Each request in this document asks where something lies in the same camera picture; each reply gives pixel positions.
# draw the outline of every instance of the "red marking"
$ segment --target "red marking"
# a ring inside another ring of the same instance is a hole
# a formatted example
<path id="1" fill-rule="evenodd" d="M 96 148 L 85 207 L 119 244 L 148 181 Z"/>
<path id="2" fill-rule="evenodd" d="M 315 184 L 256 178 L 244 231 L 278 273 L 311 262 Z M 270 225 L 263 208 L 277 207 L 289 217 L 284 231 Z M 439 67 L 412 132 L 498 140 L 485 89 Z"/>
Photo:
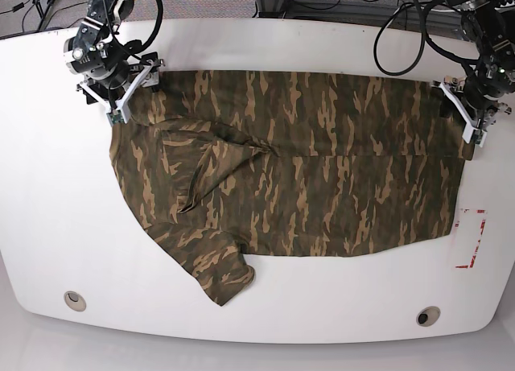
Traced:
<path id="1" fill-rule="evenodd" d="M 485 222 L 486 222 L 486 220 L 483 220 L 483 222 L 481 222 L 481 235 L 483 235 Z"/>
<path id="2" fill-rule="evenodd" d="M 477 251 L 480 248 L 480 243 L 481 243 L 481 240 L 480 239 L 477 240 L 476 250 L 474 251 L 474 255 L 472 256 L 472 261 L 470 262 L 470 267 L 471 268 L 474 266 L 474 262 L 476 262 Z"/>

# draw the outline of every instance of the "circular hole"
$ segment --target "circular hole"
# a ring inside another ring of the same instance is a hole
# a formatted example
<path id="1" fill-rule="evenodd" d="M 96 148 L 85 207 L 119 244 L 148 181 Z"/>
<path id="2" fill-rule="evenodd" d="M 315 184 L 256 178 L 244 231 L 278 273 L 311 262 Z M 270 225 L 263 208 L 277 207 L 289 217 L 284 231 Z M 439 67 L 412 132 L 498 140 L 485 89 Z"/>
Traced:
<path id="1" fill-rule="evenodd" d="M 72 300 L 74 303 L 77 303 L 79 301 L 79 295 L 77 293 L 68 293 L 68 297 L 70 300 Z"/>
<path id="2" fill-rule="evenodd" d="M 428 307 L 417 315 L 417 324 L 421 327 L 430 327 L 440 317 L 440 308 Z"/>
<path id="3" fill-rule="evenodd" d="M 428 319 L 429 317 L 427 317 L 426 313 L 421 313 L 420 315 L 418 315 L 418 323 L 420 325 L 424 324 Z"/>
<path id="4" fill-rule="evenodd" d="M 86 309 L 86 302 L 84 298 L 73 291 L 69 291 L 64 294 L 64 302 L 71 309 L 77 312 L 82 312 Z"/>

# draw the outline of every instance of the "floor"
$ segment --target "floor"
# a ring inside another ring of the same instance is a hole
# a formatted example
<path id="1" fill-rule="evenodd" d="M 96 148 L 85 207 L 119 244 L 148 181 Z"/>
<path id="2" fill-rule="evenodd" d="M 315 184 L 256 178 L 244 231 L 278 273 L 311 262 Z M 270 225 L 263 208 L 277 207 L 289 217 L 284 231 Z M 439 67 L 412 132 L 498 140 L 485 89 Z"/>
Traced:
<path id="1" fill-rule="evenodd" d="M 338 0 L 323 0 L 336 3 Z M 361 0 L 343 0 L 344 2 L 363 2 Z M 0 37 L 12 35 L 22 30 L 32 31 L 38 25 L 36 9 L 31 8 L 30 0 L 0 0 L 0 13 L 10 10 L 20 2 L 27 4 L 15 13 L 0 14 Z M 85 16 L 87 0 L 57 0 L 53 6 L 49 28 L 76 26 L 77 20 Z M 399 0 L 380 0 L 379 3 L 397 5 Z M 254 0 L 163 0 L 165 19 L 191 18 L 244 18 L 252 17 L 255 11 Z M 139 21 L 155 17 L 154 0 L 137 0 L 132 14 L 127 20 Z"/>

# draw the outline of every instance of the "camouflage shirt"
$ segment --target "camouflage shirt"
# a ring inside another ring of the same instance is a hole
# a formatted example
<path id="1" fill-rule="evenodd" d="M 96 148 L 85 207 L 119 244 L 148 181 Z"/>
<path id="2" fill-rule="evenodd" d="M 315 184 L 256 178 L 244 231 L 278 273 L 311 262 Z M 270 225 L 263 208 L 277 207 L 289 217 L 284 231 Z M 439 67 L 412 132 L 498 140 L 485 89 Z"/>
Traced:
<path id="1" fill-rule="evenodd" d="M 428 83 L 301 72 L 166 72 L 113 127 L 148 235 L 224 305 L 242 254 L 371 254 L 449 234 L 473 146 Z"/>

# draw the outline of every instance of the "metal bracket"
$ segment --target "metal bracket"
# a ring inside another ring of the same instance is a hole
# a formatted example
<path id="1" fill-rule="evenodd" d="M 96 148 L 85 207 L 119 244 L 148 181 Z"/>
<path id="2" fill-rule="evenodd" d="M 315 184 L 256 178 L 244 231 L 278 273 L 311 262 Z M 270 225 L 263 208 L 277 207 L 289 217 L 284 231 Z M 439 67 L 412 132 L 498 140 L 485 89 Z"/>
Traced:
<path id="1" fill-rule="evenodd" d="M 112 109 L 111 105 L 108 101 L 104 100 L 98 93 L 93 91 L 89 85 L 88 81 L 84 80 L 79 83 L 80 88 L 85 90 L 91 97 L 93 97 L 96 101 L 104 106 L 105 114 L 111 123 L 113 124 L 124 122 L 125 124 L 129 122 L 131 117 L 131 112 L 129 108 L 129 99 L 134 94 L 134 91 L 137 87 L 143 84 L 146 80 L 147 75 L 149 75 L 150 71 L 153 67 L 158 67 L 161 65 L 161 61 L 157 60 L 149 65 L 143 65 L 143 70 L 134 78 L 132 83 L 125 88 L 126 92 L 123 94 L 122 98 L 116 100 L 116 109 Z"/>
<path id="2" fill-rule="evenodd" d="M 468 114 L 467 110 L 465 109 L 464 105 L 461 104 L 461 101 L 458 97 L 451 91 L 451 87 L 447 84 L 440 83 L 439 85 L 440 89 L 443 90 L 443 93 L 445 93 L 445 96 L 452 101 L 452 103 L 456 106 L 458 109 L 459 114 L 462 116 L 462 118 L 465 120 L 465 129 L 463 130 L 462 138 L 466 143 L 470 143 L 472 140 L 472 136 L 476 134 L 478 136 L 479 140 L 479 146 L 482 147 L 484 145 L 484 141 L 486 140 L 486 135 L 488 132 L 486 130 L 483 130 L 481 128 L 477 128 L 477 122 L 475 120 L 472 120 L 470 115 Z"/>
<path id="3" fill-rule="evenodd" d="M 117 0 L 116 5 L 113 8 L 113 16 L 114 16 L 114 25 L 113 30 L 117 31 L 122 24 L 122 17 L 120 17 L 120 9 L 122 8 L 123 2 L 126 0 Z"/>

